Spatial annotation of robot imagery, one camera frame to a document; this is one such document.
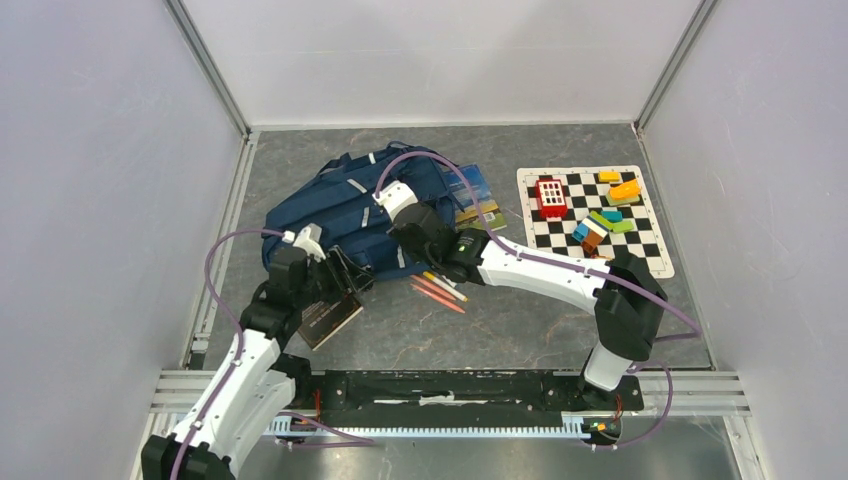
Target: yellow pencil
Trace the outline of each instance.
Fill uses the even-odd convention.
[[[427,280],[430,280],[431,282],[435,283],[436,285],[442,287],[445,291],[447,291],[448,293],[450,293],[454,297],[462,300],[463,302],[468,301],[468,297],[459,293],[455,288],[453,288],[450,285],[448,285],[447,283],[443,282],[442,279],[436,277],[431,272],[424,272],[424,276],[427,277]]]

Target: floor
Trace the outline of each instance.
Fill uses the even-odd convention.
[[[521,167],[638,165],[645,174],[675,276],[661,280],[669,301],[695,316],[662,198],[629,125],[536,125],[264,132],[242,205],[239,228],[261,227],[265,213],[303,185],[327,161],[344,152],[367,154],[389,140],[430,147],[454,162],[477,163],[495,200],[507,213],[499,233],[525,243],[515,171]],[[234,241],[223,298],[235,312],[266,279],[261,241]],[[408,281],[378,284],[365,293],[365,311],[317,351],[295,335],[286,352],[307,357],[313,369],[580,369],[597,341],[594,319],[576,307],[515,289],[463,285],[467,315],[422,297]],[[667,315],[661,334],[687,331]],[[216,319],[206,369],[216,369],[232,338]],[[652,358],[671,367],[704,368],[710,357],[703,340],[657,345]]]

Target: black and white checkerboard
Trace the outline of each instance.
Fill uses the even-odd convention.
[[[639,203],[610,207],[606,194],[610,184],[598,181],[600,172],[619,172],[622,181],[636,179],[642,187]],[[543,219],[539,215],[536,200],[536,180],[555,178],[566,188],[568,213],[565,218]],[[627,233],[610,233],[598,246],[598,255],[615,257],[616,252],[630,251],[648,260],[648,268],[655,278],[671,278],[674,267],[660,232],[651,198],[645,188],[642,171],[635,165],[587,168],[521,168],[518,170],[518,191],[524,213],[524,230],[527,244],[546,252],[560,253],[570,257],[585,258],[587,255],[580,242],[571,237],[577,225],[589,216],[592,210],[618,210],[625,220],[633,222],[634,229]]]

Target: dark brown book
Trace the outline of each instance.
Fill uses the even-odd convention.
[[[313,303],[303,310],[303,324],[297,331],[316,350],[361,311],[362,304],[353,295],[333,304]]]

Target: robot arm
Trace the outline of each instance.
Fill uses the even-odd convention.
[[[648,360],[659,329],[662,309],[650,301],[602,278],[556,266],[588,267],[635,283],[665,299],[644,259],[623,255],[602,259],[575,259],[549,254],[498,238],[487,232],[456,232],[432,207],[419,202],[409,187],[394,182],[375,200],[390,215],[395,238],[404,251],[456,282],[520,288],[556,298],[593,314],[599,341],[581,372],[581,397],[609,400],[633,362]],[[334,302],[343,295],[365,290],[373,278],[338,250],[323,252],[318,245],[321,229],[304,228],[272,260],[268,282],[260,285],[244,310],[244,352],[232,376],[222,387],[225,370],[233,362],[234,338],[229,356],[203,396],[168,438],[151,436],[142,450],[146,480],[169,478],[176,452],[189,428],[189,442],[181,479],[231,480],[253,445],[277,412],[301,404],[311,391],[311,370],[306,359],[283,354],[302,322],[301,312],[316,301]],[[552,264],[530,261],[548,259]],[[213,391],[220,389],[203,418],[201,409]]]
[[[540,293],[570,303],[595,316],[599,341],[583,369],[585,381],[600,390],[614,390],[628,367],[647,361],[662,319],[662,308],[604,279],[556,266],[571,264],[625,278],[666,299],[644,259],[619,255],[603,259],[571,258],[540,252],[487,232],[455,232],[432,207],[418,202],[405,184],[393,182],[375,201],[389,213],[389,235],[416,260],[426,262],[456,282],[506,286]],[[524,260],[532,256],[554,264]]]

